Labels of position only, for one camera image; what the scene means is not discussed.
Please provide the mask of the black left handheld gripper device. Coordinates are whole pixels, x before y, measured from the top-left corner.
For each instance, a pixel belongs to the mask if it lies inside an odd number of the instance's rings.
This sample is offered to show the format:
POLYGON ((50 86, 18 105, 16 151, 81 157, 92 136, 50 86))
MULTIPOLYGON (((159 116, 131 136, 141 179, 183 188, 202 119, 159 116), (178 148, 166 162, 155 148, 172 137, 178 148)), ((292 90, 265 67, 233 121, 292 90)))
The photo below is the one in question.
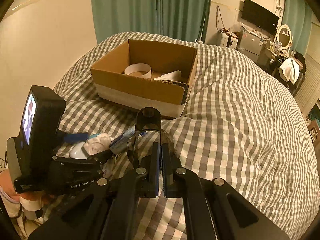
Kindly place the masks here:
POLYGON ((112 158, 110 150, 99 150, 87 159, 58 157, 55 149, 87 139, 87 133, 59 130, 66 102, 51 88, 30 88, 20 132, 7 140, 8 167, 15 191, 46 191, 68 194, 88 187, 103 176, 102 165, 112 158))

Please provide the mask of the grey mini fridge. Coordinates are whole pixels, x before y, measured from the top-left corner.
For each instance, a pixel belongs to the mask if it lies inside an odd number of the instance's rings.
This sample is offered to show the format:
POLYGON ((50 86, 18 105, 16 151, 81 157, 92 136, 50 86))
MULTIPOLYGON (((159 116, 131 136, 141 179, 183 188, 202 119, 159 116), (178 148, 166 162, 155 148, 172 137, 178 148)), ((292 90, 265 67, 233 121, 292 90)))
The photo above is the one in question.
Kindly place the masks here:
POLYGON ((262 38, 243 30, 239 33, 237 50, 257 63, 264 43, 262 38))

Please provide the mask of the white cloth on chair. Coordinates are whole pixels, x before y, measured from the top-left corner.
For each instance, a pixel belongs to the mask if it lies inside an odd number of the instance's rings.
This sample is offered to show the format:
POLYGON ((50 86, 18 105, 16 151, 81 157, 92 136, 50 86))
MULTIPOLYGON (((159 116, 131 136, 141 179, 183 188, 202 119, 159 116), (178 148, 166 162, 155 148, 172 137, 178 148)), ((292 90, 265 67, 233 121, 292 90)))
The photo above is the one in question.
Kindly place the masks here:
POLYGON ((294 85, 299 77, 298 63, 292 58, 286 59, 279 67, 279 75, 282 80, 294 85))

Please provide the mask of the white tape roll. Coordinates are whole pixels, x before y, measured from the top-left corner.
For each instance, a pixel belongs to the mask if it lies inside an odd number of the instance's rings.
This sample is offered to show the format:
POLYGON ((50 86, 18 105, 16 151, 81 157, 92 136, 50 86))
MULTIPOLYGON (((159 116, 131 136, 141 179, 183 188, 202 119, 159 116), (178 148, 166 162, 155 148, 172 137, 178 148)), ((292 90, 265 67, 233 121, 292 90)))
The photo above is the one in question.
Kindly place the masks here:
POLYGON ((126 67, 124 74, 150 79, 152 77, 152 69, 146 63, 135 63, 126 67))

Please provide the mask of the white paper tube in box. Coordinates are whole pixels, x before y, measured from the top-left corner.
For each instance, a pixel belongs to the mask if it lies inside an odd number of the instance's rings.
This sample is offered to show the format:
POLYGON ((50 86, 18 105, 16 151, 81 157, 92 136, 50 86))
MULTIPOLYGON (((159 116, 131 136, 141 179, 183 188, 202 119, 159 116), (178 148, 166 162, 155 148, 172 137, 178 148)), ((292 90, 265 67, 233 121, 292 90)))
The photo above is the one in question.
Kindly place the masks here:
POLYGON ((154 78, 154 80, 158 81, 180 81, 182 77, 182 73, 180 70, 176 70, 174 72, 170 72, 167 74, 163 74, 159 77, 154 78))

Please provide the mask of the green right window curtain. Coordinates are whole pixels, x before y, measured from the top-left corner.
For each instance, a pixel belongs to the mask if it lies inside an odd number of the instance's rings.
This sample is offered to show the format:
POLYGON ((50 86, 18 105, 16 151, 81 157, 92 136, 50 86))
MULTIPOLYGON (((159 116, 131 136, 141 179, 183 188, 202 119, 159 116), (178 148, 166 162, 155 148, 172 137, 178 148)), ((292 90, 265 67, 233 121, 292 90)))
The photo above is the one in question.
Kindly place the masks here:
POLYGON ((289 26, 293 51, 306 53, 311 32, 312 10, 305 0, 285 0, 282 24, 289 26))

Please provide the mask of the black wall television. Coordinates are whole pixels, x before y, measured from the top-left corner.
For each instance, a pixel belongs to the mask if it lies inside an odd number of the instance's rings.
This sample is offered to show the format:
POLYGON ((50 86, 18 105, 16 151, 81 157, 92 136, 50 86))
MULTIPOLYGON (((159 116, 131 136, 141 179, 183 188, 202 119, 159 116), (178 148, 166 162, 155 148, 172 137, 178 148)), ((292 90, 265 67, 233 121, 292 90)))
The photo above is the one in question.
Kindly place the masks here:
POLYGON ((276 33, 279 21, 279 17, 276 14, 251 0, 244 0, 241 18, 267 31, 271 35, 276 33))

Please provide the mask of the white round vanity mirror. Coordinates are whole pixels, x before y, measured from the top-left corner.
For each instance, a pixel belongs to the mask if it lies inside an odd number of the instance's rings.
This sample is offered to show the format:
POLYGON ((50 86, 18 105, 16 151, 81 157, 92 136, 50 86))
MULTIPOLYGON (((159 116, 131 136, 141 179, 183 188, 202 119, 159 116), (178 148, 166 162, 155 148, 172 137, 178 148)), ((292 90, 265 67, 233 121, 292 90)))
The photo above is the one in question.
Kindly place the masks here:
POLYGON ((277 49, 287 50, 292 45, 293 36, 291 29, 287 24, 283 24, 278 27, 276 36, 274 38, 274 44, 277 49))

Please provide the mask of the small toothpaste tube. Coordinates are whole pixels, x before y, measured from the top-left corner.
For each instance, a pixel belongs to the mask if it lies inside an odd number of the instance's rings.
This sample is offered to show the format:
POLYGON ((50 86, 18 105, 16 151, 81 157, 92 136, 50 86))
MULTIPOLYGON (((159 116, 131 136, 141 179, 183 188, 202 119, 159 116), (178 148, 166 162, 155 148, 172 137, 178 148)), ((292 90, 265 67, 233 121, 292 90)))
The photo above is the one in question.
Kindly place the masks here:
POLYGON ((120 136, 116 137, 109 145, 110 151, 115 154, 121 154, 126 151, 127 143, 130 138, 135 134, 135 125, 128 128, 120 136))

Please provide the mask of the white drawer cabinet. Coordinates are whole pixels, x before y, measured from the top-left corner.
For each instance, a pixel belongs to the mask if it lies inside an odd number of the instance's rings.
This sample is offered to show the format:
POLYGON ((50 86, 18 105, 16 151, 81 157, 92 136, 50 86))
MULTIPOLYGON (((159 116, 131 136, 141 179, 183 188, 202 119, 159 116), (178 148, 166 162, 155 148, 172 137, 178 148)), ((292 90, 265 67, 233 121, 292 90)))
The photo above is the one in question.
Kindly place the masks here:
POLYGON ((238 37, 234 33, 230 33, 230 32, 219 33, 219 39, 218 39, 219 46, 223 48, 236 49, 237 44, 238 44, 238 37))

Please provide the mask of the brown cardboard box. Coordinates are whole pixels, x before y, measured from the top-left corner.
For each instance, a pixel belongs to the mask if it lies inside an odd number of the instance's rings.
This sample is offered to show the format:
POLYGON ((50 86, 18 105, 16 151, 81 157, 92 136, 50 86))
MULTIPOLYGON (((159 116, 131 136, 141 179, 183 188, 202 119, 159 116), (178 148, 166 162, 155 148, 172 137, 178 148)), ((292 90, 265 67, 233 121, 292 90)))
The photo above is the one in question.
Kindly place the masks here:
POLYGON ((193 47, 159 41, 127 40, 116 46, 90 67, 98 95, 110 102, 140 110, 158 109, 162 116, 181 116, 197 67, 198 50, 193 47), (125 75, 131 64, 146 63, 152 77, 145 79, 125 75), (180 81, 154 78, 180 70, 180 81))

